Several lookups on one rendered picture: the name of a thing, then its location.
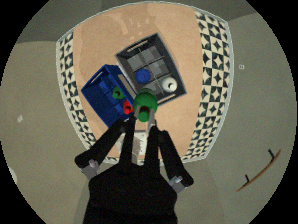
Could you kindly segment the white bottle with grey label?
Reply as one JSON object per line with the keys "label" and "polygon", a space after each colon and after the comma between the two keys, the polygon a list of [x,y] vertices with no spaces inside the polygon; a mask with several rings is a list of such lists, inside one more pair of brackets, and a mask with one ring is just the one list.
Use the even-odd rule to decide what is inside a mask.
{"label": "white bottle with grey label", "polygon": [[161,80],[160,80],[160,85],[166,92],[174,92],[174,90],[176,90],[177,82],[174,78],[167,76],[167,77],[163,77]]}

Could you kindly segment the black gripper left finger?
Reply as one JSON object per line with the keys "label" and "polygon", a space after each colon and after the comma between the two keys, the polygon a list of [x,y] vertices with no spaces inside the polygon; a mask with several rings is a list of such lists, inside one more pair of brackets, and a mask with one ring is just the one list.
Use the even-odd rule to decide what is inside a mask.
{"label": "black gripper left finger", "polygon": [[[122,133],[125,133],[116,177],[115,188],[120,192],[125,192],[130,186],[130,173],[132,161],[132,147],[140,105],[137,105],[135,113],[131,114],[128,122],[118,119],[87,151],[75,157],[75,163],[83,174],[90,181],[97,175],[99,165],[108,155],[114,144]],[[127,128],[127,129],[126,129]],[[118,133],[119,132],[119,133]]]}

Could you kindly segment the dark grey divided crate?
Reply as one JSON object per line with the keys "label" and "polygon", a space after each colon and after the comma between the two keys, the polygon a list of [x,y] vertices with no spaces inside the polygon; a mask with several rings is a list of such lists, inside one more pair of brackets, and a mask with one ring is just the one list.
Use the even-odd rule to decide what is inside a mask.
{"label": "dark grey divided crate", "polygon": [[[126,74],[127,78],[129,79],[136,93],[138,93],[143,88],[149,88],[154,91],[157,102],[162,101],[172,95],[175,95],[173,97],[170,97],[158,103],[158,107],[188,94],[186,91],[184,82],[182,80],[182,77],[180,75],[180,72],[175,64],[175,61],[172,55],[170,54],[167,46],[165,45],[164,41],[158,34],[158,32],[151,34],[149,36],[146,36],[130,44],[129,46],[125,47],[124,49],[116,53],[114,56],[116,57],[118,63],[120,64],[121,68],[123,69],[124,73]],[[159,61],[156,61],[156,60],[159,60]],[[151,63],[151,62],[154,62],[154,63]],[[142,67],[143,69],[147,69],[151,74],[151,78],[147,84],[139,84],[134,77],[136,73],[134,71],[138,69],[142,69]],[[169,76],[174,78],[178,84],[176,90],[174,92],[166,92],[160,85],[160,80],[163,77],[159,77],[159,76],[163,76],[163,77]],[[151,81],[153,79],[156,79],[156,80]],[[144,85],[144,86],[141,86],[141,85]]]}

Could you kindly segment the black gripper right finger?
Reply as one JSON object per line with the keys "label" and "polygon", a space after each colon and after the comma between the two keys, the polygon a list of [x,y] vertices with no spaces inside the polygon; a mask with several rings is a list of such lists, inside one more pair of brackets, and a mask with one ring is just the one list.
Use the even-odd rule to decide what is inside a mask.
{"label": "black gripper right finger", "polygon": [[147,165],[144,192],[149,196],[156,195],[160,192],[161,180],[160,159],[158,159],[159,149],[166,174],[169,179],[169,185],[176,191],[177,194],[183,189],[191,186],[194,183],[194,180],[184,168],[168,131],[160,131],[158,129],[154,109],[150,110],[147,135],[149,138],[147,137],[143,164]]}

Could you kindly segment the dark blue crate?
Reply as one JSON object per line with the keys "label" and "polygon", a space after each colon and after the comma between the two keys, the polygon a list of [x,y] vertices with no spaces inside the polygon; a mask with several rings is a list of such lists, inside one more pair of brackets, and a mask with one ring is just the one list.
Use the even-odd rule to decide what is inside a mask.
{"label": "dark blue crate", "polygon": [[[125,78],[126,77],[119,66],[104,64],[80,90],[88,103],[91,105],[91,107],[101,118],[101,120],[107,125],[108,128],[110,128],[111,125],[116,122],[116,120],[123,119],[125,121],[129,119],[131,114],[134,113],[124,113],[124,100],[127,99],[132,106],[133,101],[137,95],[128,82],[127,78]],[[113,98],[113,87],[115,87],[116,85],[119,87],[125,98]],[[125,122],[128,121],[129,120]]]}

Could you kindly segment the red bottle with pink label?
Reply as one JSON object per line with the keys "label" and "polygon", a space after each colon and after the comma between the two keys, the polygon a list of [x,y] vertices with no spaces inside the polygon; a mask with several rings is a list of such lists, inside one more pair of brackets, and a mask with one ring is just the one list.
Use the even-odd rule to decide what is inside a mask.
{"label": "red bottle with pink label", "polygon": [[133,107],[130,105],[130,103],[127,100],[125,100],[124,103],[123,103],[123,109],[125,109],[124,110],[125,114],[129,114],[129,113],[134,112]]}

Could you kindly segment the green bottle with pale green label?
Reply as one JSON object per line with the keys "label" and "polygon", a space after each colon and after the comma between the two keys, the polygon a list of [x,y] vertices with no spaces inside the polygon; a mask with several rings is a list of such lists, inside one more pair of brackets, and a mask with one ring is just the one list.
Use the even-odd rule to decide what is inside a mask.
{"label": "green bottle with pale green label", "polygon": [[158,109],[158,103],[154,91],[149,88],[141,89],[137,93],[132,104],[134,113],[137,105],[141,105],[138,120],[140,122],[147,122],[150,118],[150,109],[154,109],[155,113]]}
{"label": "green bottle with pale green label", "polygon": [[[115,93],[114,93],[115,92]],[[125,96],[123,95],[123,93],[120,91],[119,87],[115,86],[113,89],[113,98],[114,99],[123,99],[125,98]]]}

